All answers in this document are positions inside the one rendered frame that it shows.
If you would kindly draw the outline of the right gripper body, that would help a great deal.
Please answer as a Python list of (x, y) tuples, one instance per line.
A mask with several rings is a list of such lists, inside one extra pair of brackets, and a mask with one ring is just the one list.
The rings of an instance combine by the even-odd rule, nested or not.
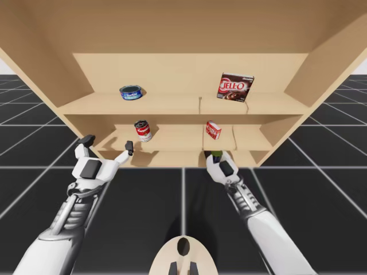
[(238, 167), (233, 160), (214, 163), (212, 166), (206, 166), (206, 170), (211, 178), (221, 184), (232, 184), (239, 182)]

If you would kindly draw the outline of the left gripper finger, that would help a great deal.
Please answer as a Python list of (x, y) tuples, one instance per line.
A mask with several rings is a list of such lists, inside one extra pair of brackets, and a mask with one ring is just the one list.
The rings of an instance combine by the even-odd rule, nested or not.
[(93, 145), (95, 138), (95, 135), (87, 135), (81, 138), (76, 144), (75, 157), (89, 157), (89, 148)]
[(123, 165), (125, 164), (134, 153), (133, 142), (128, 140), (125, 144), (125, 150), (114, 159), (114, 164)]

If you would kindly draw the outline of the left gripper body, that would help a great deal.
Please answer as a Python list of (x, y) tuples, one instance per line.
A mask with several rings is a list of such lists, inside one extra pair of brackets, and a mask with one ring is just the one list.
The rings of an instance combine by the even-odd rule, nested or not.
[(115, 176), (119, 163), (114, 160), (99, 158), (79, 158), (72, 175), (77, 180), (94, 180), (97, 182), (109, 182)]

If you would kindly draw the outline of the red and white can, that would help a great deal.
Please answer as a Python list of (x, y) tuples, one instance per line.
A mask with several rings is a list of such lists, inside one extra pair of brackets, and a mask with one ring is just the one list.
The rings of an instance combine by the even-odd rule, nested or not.
[(149, 124), (146, 120), (139, 120), (134, 124), (137, 134), (141, 142), (148, 142), (151, 140), (152, 135)]

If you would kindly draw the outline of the blue flat can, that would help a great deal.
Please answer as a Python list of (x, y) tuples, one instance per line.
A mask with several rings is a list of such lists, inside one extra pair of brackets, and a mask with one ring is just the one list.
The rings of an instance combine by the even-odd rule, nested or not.
[(142, 88), (139, 85), (126, 85), (119, 89), (124, 100), (137, 100), (143, 96)]

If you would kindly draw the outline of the brown and red carton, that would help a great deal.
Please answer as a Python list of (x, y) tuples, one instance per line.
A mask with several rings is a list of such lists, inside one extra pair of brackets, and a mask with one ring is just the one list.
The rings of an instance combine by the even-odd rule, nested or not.
[(254, 76), (223, 73), (217, 91), (217, 98), (243, 103), (254, 80)]

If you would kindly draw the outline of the tan robot part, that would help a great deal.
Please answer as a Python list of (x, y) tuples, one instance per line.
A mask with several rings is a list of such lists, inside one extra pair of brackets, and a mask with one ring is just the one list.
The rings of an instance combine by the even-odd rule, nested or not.
[(195, 238), (182, 235), (161, 247), (149, 275), (218, 275), (218, 271), (206, 247)]

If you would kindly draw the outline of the pale wooden shelf unit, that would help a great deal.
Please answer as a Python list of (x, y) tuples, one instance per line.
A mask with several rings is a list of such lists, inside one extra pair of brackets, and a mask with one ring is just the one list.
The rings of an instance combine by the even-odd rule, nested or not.
[[(367, 58), (367, 0), (0, 0), (0, 58), (99, 157), (258, 167)], [(217, 98), (223, 73), (255, 77), (245, 102)]]

